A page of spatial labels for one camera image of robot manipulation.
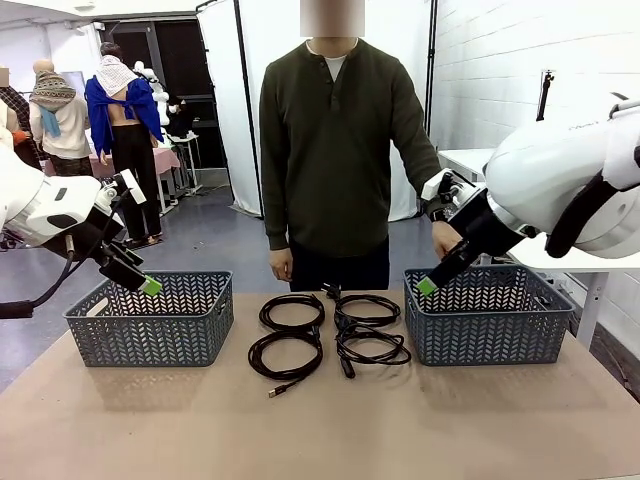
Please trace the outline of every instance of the plaid shirt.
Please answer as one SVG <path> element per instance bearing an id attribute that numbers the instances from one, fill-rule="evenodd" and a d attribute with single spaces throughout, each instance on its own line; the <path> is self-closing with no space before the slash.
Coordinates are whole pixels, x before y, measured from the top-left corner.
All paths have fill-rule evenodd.
<path id="1" fill-rule="evenodd" d="M 24 132 L 31 133 L 31 123 L 29 121 L 29 102 L 27 102 L 22 95 L 16 92 L 13 87 L 0 88 L 0 100 L 7 104 L 7 106 L 16 112 L 18 115 L 18 123 L 20 123 L 20 129 Z M 49 156 L 38 150 L 33 140 L 27 140 L 29 146 L 33 151 L 33 154 L 39 162 L 44 162 L 49 159 Z"/>

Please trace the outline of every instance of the blue garment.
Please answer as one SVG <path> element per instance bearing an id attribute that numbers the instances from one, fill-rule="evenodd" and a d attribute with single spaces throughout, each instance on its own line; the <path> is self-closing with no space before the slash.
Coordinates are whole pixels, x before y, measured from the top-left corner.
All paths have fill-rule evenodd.
<path id="1" fill-rule="evenodd" d="M 60 124 L 58 124 L 56 114 L 40 105 L 38 105 L 38 107 L 40 108 L 40 115 L 42 116 L 42 128 L 52 137 L 58 138 L 60 136 Z"/>
<path id="2" fill-rule="evenodd" d="M 111 121 L 107 110 L 110 104 L 123 106 L 127 120 L 133 120 L 137 117 L 159 142 L 164 142 L 158 107 L 153 101 L 153 91 L 146 80 L 142 78 L 132 80 L 128 85 L 127 100 L 123 102 L 108 97 L 98 79 L 93 77 L 87 82 L 85 97 L 89 107 L 91 139 L 98 156 L 100 156 L 100 152 L 104 152 L 107 155 L 111 153 L 113 132 L 111 131 Z"/>

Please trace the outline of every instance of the white sweater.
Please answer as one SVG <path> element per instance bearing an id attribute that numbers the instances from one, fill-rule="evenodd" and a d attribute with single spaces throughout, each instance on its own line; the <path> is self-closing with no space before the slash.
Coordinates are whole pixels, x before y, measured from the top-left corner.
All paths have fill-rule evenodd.
<path id="1" fill-rule="evenodd" d="M 85 130 L 89 128 L 87 102 L 76 95 L 67 105 L 56 112 L 60 125 L 60 136 L 52 137 L 42 127 L 40 107 L 29 103 L 31 133 L 36 143 L 42 143 L 42 149 L 49 155 L 60 158 L 77 159 L 91 155 L 91 148 Z"/>

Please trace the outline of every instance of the dark green sweater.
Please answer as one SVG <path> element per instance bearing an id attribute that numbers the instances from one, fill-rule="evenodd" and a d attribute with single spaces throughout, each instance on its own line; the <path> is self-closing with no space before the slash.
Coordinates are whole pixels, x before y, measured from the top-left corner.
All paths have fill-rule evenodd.
<path id="1" fill-rule="evenodd" d="M 388 235 L 391 141 L 418 193 L 440 170 L 409 74 L 363 40 L 335 83 L 304 43 L 269 65 L 260 137 L 272 250 L 287 248 L 287 232 L 332 258 L 379 246 Z"/>

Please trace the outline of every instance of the hand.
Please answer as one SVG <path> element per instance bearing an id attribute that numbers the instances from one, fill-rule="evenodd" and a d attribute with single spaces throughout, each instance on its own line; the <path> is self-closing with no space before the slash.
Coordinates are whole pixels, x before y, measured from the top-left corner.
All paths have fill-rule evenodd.
<path id="1" fill-rule="evenodd" d="M 449 253 L 462 240 L 462 237 L 447 222 L 433 222 L 433 246 L 438 258 Z"/>
<path id="2" fill-rule="evenodd" d="M 293 273 L 293 255 L 291 249 L 272 250 L 269 253 L 269 265 L 273 275 L 283 282 L 291 283 L 291 274 Z"/>

